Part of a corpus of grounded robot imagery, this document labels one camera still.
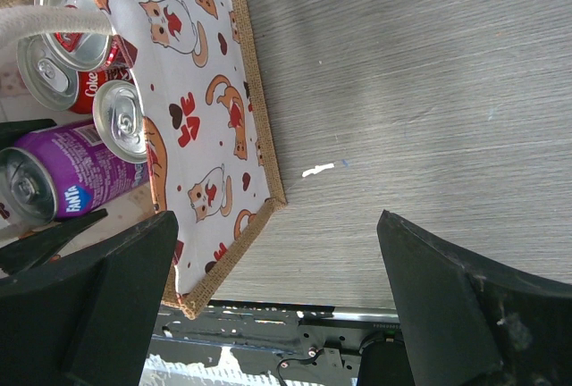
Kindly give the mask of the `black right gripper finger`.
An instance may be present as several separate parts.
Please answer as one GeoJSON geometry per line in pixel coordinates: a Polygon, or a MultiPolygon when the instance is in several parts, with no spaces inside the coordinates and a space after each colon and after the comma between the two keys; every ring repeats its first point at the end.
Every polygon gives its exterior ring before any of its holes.
{"type": "Polygon", "coordinates": [[[377,236],[417,385],[569,385],[571,287],[383,211],[377,236]]]}
{"type": "Polygon", "coordinates": [[[22,136],[35,130],[49,129],[56,125],[52,119],[36,119],[27,121],[1,122],[0,123],[0,149],[5,149],[14,144],[22,136]]]}
{"type": "Polygon", "coordinates": [[[178,229],[165,211],[68,256],[1,274],[2,384],[137,384],[178,229]]]}
{"type": "Polygon", "coordinates": [[[74,238],[106,217],[107,211],[99,209],[9,243],[1,248],[1,274],[14,275],[48,263],[74,238]]]}

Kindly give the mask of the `red Coca-Cola can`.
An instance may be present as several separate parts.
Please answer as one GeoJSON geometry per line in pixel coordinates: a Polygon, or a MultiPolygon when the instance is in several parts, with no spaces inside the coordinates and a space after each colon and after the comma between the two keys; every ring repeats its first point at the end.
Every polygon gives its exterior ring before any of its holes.
{"type": "Polygon", "coordinates": [[[133,83],[127,69],[76,71],[68,67],[52,54],[40,35],[18,42],[17,64],[32,96],[54,111],[92,114],[96,93],[106,82],[133,83]]]}
{"type": "Polygon", "coordinates": [[[120,159],[130,164],[147,161],[143,112],[136,87],[111,80],[96,92],[92,105],[99,137],[120,159]]]}

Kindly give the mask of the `purple Fanta can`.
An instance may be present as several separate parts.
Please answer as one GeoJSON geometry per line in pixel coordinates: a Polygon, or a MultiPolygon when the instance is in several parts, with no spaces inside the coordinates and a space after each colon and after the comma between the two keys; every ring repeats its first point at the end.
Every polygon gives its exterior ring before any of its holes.
{"type": "Polygon", "coordinates": [[[103,142],[92,121],[35,130],[1,151],[1,194],[24,222],[82,216],[149,181],[103,142]]]}

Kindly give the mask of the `silver blue Red Bull can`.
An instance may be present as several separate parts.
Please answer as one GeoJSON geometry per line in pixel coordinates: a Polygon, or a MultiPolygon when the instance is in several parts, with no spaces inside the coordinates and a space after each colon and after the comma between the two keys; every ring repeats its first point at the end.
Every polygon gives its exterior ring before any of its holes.
{"type": "Polygon", "coordinates": [[[34,4],[62,19],[41,34],[57,60],[77,71],[128,67],[109,20],[94,0],[34,0],[34,4]]]}

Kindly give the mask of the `brown canvas tote bag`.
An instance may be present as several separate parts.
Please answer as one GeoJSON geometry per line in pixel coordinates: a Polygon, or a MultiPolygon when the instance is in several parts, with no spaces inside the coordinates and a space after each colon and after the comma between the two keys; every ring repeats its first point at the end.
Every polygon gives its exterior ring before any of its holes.
{"type": "MultiPolygon", "coordinates": [[[[247,2],[94,2],[119,40],[138,91],[149,181],[90,211],[104,208],[107,217],[58,254],[171,211],[179,229],[162,300],[194,319],[286,203],[247,2]]],[[[92,114],[40,104],[18,68],[18,42],[61,20],[34,0],[1,0],[1,122],[94,123],[92,114]]],[[[32,226],[1,194],[1,243],[74,218],[32,226]]]]}

